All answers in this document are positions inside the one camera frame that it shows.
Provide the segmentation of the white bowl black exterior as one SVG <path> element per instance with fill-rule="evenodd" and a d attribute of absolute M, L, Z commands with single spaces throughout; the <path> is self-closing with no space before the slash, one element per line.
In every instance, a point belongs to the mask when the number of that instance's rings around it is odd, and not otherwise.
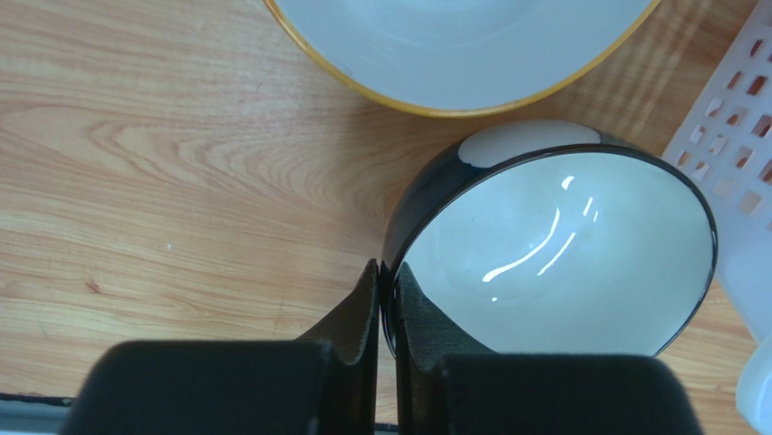
<path fill-rule="evenodd" d="M 468 135 L 403 191 L 381 254 L 383 331 L 399 300 L 495 353 L 665 349 L 697 313 L 719 236 L 698 187 L 625 140 L 559 120 Z"/>

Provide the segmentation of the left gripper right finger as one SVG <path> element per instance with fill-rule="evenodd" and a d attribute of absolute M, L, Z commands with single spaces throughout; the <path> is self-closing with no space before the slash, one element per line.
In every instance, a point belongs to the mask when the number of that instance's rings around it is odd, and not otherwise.
<path fill-rule="evenodd" d="M 402 434 L 699 434 L 671 370 L 651 357 L 500 354 L 395 276 L 392 335 Z"/>

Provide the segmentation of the white bowl yellow rim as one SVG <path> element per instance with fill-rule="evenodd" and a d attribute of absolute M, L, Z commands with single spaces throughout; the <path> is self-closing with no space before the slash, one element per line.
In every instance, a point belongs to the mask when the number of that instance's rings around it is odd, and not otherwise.
<path fill-rule="evenodd" d="M 525 106 L 609 56 L 653 1 L 269 1 L 291 39 L 362 96 L 425 117 Z"/>

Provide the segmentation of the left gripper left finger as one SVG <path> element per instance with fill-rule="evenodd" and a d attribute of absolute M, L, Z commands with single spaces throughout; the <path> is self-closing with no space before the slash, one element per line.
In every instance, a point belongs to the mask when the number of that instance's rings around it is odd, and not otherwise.
<path fill-rule="evenodd" d="M 379 268 L 290 341 L 133 341 L 94 365 L 64 434 L 371 434 Z"/>

